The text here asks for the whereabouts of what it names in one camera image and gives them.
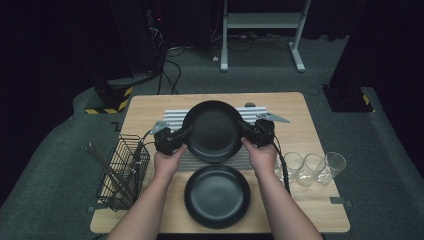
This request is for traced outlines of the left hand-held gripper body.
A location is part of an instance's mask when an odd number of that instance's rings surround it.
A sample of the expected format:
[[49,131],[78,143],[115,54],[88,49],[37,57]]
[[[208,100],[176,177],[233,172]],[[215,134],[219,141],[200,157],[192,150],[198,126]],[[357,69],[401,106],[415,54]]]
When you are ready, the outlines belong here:
[[169,123],[165,121],[157,121],[154,124],[151,134],[158,152],[170,156],[183,145],[186,138],[176,139],[176,131],[172,131]]

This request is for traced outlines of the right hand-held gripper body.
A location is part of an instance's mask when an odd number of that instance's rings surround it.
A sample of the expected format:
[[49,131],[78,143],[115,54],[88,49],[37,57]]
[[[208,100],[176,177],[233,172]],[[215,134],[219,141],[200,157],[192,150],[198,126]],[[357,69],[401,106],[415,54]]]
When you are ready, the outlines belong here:
[[289,120],[273,113],[260,113],[256,115],[254,123],[246,126],[246,138],[257,147],[273,143],[275,137],[275,123],[289,123]]

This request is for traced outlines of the black plate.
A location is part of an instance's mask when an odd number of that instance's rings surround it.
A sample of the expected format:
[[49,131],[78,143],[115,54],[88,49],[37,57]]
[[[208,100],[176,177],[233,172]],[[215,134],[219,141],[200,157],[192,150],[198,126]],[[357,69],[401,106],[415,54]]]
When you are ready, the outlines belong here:
[[228,103],[210,100],[192,107],[182,128],[189,130],[185,144],[196,158],[208,163],[229,160],[241,149],[240,113]]
[[237,224],[247,213],[251,191],[246,178],[225,165],[209,165],[194,172],[184,189],[190,217],[209,229]]

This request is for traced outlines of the black wire cutlery basket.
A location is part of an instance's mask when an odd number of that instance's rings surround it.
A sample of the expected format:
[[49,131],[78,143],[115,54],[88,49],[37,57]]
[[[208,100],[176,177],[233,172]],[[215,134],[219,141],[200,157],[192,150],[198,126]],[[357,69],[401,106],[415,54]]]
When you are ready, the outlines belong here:
[[119,193],[116,193],[104,171],[101,178],[101,186],[96,194],[96,197],[113,211],[128,210],[135,203],[142,192],[144,178],[150,163],[150,154],[144,145],[143,139],[138,135],[122,134],[118,138],[118,143],[125,143],[132,151],[131,166],[133,174],[130,181],[132,196],[121,197]]

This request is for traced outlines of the clear drinking glass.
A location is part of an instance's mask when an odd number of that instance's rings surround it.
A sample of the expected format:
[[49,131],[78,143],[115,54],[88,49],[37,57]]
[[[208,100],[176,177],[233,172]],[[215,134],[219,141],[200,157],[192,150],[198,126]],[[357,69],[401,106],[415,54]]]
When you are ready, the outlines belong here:
[[[296,179],[300,169],[303,167],[304,159],[296,152],[287,152],[283,155],[282,158],[286,163],[288,180],[289,182],[293,182]],[[281,182],[284,181],[282,158],[279,158],[278,160],[280,170],[279,179]]]
[[325,168],[316,178],[318,183],[329,184],[345,168],[347,162],[343,155],[337,152],[328,152],[325,155]]
[[302,168],[299,170],[296,180],[303,186],[310,186],[317,176],[323,171],[326,163],[318,154],[308,154],[304,158]]

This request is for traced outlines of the person's left hand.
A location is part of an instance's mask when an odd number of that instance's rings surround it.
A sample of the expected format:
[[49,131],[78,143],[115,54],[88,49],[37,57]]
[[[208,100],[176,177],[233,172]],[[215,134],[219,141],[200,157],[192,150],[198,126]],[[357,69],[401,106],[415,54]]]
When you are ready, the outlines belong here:
[[183,144],[170,156],[156,152],[154,155],[154,179],[170,182],[177,172],[179,161],[186,149],[187,146]]

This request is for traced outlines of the person's right hand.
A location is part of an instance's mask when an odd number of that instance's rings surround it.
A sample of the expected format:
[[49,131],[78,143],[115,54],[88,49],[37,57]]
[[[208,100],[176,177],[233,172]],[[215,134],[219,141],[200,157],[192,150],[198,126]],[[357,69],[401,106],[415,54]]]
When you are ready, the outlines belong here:
[[249,154],[249,162],[255,174],[259,177],[275,176],[274,165],[277,159],[275,147],[273,145],[256,147],[245,137],[241,142]]

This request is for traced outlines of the grey striped placemat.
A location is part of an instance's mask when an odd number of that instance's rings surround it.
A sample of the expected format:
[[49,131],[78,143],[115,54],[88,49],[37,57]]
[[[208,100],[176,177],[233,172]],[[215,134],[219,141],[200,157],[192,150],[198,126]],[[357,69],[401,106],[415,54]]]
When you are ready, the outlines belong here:
[[[253,124],[256,120],[259,119],[283,123],[288,122],[287,119],[268,112],[266,107],[236,107],[236,110],[249,124]],[[183,120],[188,112],[188,109],[165,110],[164,118],[157,122],[157,124],[153,127],[153,131],[156,131],[158,126],[162,128],[168,127],[172,132],[179,130],[182,127]],[[252,169],[248,160],[247,150],[244,147],[241,147],[241,149],[229,160],[223,161],[223,164],[233,167],[237,170]],[[189,150],[187,150],[180,160],[178,171],[194,172],[197,169],[207,165],[208,162],[196,158],[193,154],[190,153]]]

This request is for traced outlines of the metal cutlery piece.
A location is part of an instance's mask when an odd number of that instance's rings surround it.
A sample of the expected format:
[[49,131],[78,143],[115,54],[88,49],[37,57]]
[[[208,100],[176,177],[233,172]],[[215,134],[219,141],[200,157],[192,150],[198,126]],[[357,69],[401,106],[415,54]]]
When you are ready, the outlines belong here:
[[126,197],[127,188],[123,185],[123,178],[110,166],[107,160],[100,154],[96,146],[93,143],[89,143],[85,150],[109,177],[113,190],[116,193],[119,193],[121,197]]
[[118,143],[112,149],[109,159],[102,156],[93,142],[89,143],[86,151],[109,177],[114,189],[124,197],[131,197],[130,181],[133,168],[131,166],[132,151],[130,148],[125,143]]

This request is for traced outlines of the black stand base yellow stripes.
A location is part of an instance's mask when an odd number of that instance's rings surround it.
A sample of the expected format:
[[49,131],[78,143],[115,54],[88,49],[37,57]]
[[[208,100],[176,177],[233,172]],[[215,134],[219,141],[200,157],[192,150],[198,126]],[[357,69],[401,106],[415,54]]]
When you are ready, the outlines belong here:
[[95,95],[88,100],[85,112],[87,114],[120,113],[127,106],[132,91],[132,86],[115,86],[107,81],[98,80],[94,83]]
[[322,86],[323,93],[333,112],[373,112],[369,98],[361,89]]

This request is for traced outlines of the grey tape piece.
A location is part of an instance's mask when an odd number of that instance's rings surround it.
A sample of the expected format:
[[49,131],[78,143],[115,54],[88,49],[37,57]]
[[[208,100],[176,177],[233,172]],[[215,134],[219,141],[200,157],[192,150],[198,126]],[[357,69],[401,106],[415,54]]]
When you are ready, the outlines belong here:
[[97,203],[97,204],[95,204],[95,205],[88,206],[88,207],[87,207],[87,212],[88,212],[88,213],[93,213],[93,214],[94,214],[94,212],[95,212],[96,210],[100,210],[100,209],[107,209],[107,206],[106,206],[105,204],[102,204],[102,203]]
[[345,207],[353,207],[353,203],[350,200],[346,200],[343,197],[330,197],[331,204],[339,204]]

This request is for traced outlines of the dark equipment tower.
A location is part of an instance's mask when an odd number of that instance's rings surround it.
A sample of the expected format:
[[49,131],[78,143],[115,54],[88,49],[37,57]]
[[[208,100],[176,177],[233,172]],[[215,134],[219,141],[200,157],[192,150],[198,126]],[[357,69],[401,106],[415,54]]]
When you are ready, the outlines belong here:
[[153,72],[160,74],[163,70],[163,62],[167,51],[166,38],[163,33],[163,20],[159,0],[142,0],[148,39],[152,46],[155,67]]

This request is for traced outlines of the white metal table frame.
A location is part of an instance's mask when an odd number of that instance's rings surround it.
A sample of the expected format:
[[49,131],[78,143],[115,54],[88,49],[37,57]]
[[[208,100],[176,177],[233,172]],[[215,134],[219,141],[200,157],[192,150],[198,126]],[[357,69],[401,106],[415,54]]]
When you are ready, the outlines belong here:
[[220,70],[227,72],[229,29],[295,29],[294,40],[288,43],[297,71],[306,71],[298,47],[312,0],[304,0],[303,10],[294,13],[232,13],[228,12],[228,0],[223,0],[222,47]]

